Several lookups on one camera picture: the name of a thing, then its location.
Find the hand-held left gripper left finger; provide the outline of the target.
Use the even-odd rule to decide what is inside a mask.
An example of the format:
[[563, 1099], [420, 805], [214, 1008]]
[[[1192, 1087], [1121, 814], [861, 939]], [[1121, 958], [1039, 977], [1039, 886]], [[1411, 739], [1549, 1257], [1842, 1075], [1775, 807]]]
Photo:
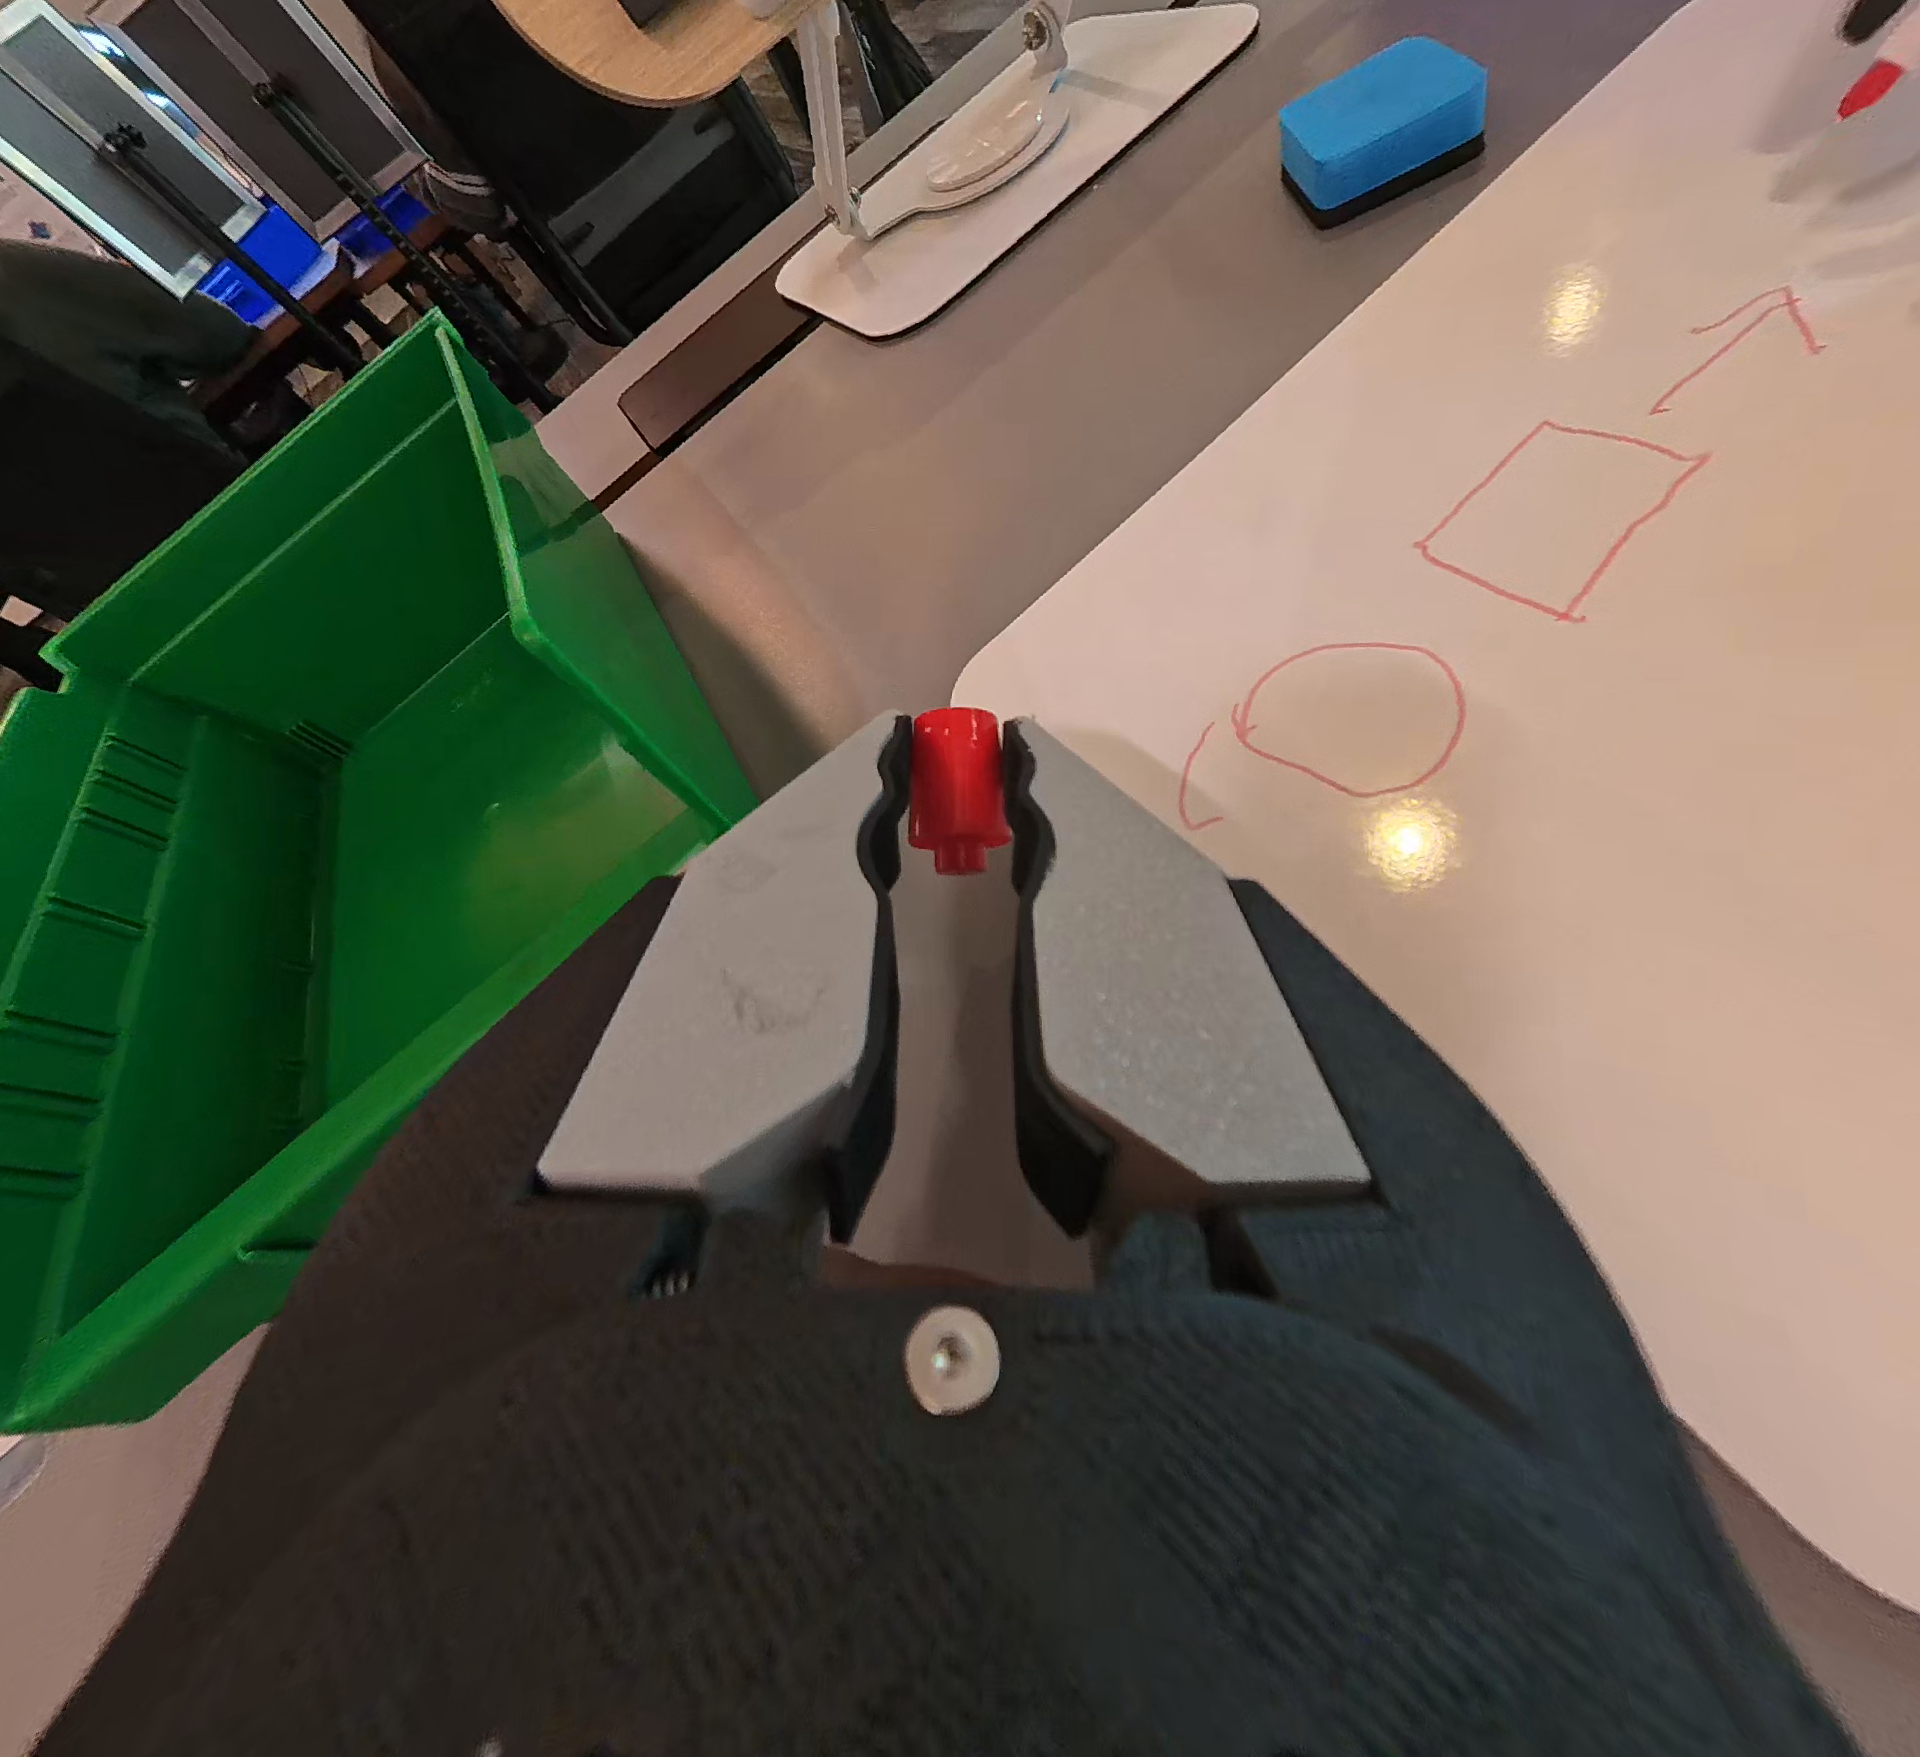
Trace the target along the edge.
[[896, 1136], [910, 753], [883, 712], [683, 866], [543, 1190], [797, 1208], [851, 1240]]

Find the red marker cap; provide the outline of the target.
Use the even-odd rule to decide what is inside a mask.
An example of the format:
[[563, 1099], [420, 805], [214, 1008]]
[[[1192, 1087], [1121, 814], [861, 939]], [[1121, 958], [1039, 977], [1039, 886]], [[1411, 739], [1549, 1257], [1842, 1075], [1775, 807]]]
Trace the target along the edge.
[[942, 878], [983, 876], [1012, 842], [1003, 727], [976, 707], [918, 715], [910, 737], [907, 845]]

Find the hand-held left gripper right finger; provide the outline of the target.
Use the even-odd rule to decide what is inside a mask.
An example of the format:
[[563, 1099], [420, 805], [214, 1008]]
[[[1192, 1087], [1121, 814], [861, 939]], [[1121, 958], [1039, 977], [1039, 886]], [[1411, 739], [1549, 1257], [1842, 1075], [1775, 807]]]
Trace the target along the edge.
[[1003, 731], [1020, 1172], [1068, 1236], [1374, 1189], [1232, 881], [1033, 719]]

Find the blue whiteboard eraser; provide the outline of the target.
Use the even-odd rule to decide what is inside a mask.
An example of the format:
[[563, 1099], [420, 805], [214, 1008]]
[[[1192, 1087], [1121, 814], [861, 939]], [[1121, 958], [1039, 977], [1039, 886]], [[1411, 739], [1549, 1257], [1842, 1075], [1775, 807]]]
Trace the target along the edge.
[[1351, 224], [1475, 161], [1489, 90], [1468, 55], [1400, 39], [1282, 104], [1282, 183], [1314, 230]]

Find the white whiteboard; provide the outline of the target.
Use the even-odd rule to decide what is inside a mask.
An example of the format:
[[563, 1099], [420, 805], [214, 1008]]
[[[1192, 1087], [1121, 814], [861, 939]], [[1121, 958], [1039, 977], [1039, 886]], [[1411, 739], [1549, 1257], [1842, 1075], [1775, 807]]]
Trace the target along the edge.
[[1261, 886], [1917, 1610], [1917, 74], [1692, 0], [954, 685]]

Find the silver framed panel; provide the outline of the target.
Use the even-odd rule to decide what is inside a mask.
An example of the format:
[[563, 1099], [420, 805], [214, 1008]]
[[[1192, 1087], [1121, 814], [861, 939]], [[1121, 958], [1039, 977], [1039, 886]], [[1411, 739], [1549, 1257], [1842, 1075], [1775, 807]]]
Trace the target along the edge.
[[290, 103], [374, 193], [408, 183], [425, 151], [305, 0], [97, 0], [87, 20], [315, 238], [359, 197], [274, 112]]
[[3, 8], [3, 158], [175, 296], [263, 217], [252, 189], [49, 0]]

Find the green plastic bin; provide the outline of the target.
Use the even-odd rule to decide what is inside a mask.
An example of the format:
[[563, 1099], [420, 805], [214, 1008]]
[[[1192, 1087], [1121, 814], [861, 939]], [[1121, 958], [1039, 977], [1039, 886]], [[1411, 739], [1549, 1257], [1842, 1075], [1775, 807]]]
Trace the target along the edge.
[[754, 805], [632, 551], [430, 319], [5, 720], [3, 1426], [279, 1313], [421, 1097]]

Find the beige board on white stand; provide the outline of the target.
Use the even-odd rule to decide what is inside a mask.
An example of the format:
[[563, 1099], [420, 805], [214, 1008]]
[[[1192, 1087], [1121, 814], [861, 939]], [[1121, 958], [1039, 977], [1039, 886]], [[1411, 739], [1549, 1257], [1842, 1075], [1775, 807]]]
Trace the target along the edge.
[[711, 97], [791, 40], [827, 227], [782, 262], [778, 289], [869, 340], [951, 305], [1258, 27], [1245, 3], [1076, 18], [1076, 0], [1026, 0], [1012, 63], [859, 185], [840, 95], [840, 0], [493, 4], [548, 63], [639, 107]]

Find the black office chair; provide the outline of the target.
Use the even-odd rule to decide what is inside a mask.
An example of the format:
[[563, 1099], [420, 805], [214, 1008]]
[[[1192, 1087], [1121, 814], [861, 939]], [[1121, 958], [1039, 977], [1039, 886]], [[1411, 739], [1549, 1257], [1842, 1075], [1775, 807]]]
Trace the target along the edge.
[[589, 337], [632, 344], [791, 206], [748, 89], [672, 112], [537, 53], [493, 0], [342, 0], [443, 212], [503, 235]]

